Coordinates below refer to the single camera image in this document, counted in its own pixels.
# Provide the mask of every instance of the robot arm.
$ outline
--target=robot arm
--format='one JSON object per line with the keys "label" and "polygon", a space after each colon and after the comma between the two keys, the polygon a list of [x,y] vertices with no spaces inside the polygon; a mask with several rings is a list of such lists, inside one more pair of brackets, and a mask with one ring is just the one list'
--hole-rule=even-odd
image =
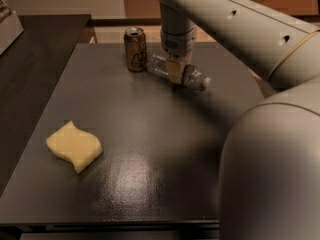
{"label": "robot arm", "polygon": [[249,0],[159,1],[162,46],[170,54],[181,57],[192,50],[194,22],[274,88],[320,75],[315,25]]}
{"label": "robot arm", "polygon": [[190,19],[273,87],[288,89],[246,112],[226,139],[221,239],[320,239],[319,29],[248,0],[159,1],[169,53],[192,50]]}

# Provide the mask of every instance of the aluminum can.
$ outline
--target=aluminum can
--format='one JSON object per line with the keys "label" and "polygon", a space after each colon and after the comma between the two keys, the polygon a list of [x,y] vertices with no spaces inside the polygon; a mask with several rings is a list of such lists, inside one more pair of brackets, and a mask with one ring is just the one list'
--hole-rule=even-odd
{"label": "aluminum can", "polygon": [[142,71],[147,67],[146,35],[142,28],[128,28],[124,34],[127,67],[131,71]]}

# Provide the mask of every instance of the dark gray table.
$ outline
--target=dark gray table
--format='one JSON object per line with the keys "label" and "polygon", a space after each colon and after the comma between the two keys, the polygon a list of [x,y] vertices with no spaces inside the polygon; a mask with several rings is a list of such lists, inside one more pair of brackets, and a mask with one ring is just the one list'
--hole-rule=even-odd
{"label": "dark gray table", "polygon": [[82,232],[82,233],[37,233],[22,234],[20,240],[185,240],[210,239],[218,240],[218,231],[194,232],[186,231],[124,231],[124,232]]}
{"label": "dark gray table", "polygon": [[0,56],[0,196],[89,18],[22,16]]}
{"label": "dark gray table", "polygon": [[[205,92],[128,71],[122,44],[78,44],[0,199],[0,225],[216,222],[223,142],[263,96],[218,44],[197,44],[193,64],[212,78]],[[104,147],[78,176],[45,144],[69,120]]]}

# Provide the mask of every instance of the plastic bottle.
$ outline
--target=plastic bottle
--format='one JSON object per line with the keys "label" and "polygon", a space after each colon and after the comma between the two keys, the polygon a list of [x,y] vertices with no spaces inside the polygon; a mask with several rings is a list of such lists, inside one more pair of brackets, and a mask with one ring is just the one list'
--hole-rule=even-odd
{"label": "plastic bottle", "polygon": [[[157,54],[148,54],[148,72],[169,79],[166,69],[166,58]],[[209,77],[194,65],[186,64],[182,73],[182,86],[193,90],[205,90],[211,82]]]}

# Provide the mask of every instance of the sponge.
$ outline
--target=sponge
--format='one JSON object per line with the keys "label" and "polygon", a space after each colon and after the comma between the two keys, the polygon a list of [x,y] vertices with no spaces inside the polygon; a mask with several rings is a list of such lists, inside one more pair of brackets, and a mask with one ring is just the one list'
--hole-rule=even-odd
{"label": "sponge", "polygon": [[184,71],[185,62],[177,59],[167,59],[166,68],[171,83],[181,84],[182,73]]}
{"label": "sponge", "polygon": [[100,141],[91,133],[79,130],[70,121],[46,140],[51,152],[73,164],[80,174],[103,151]]}

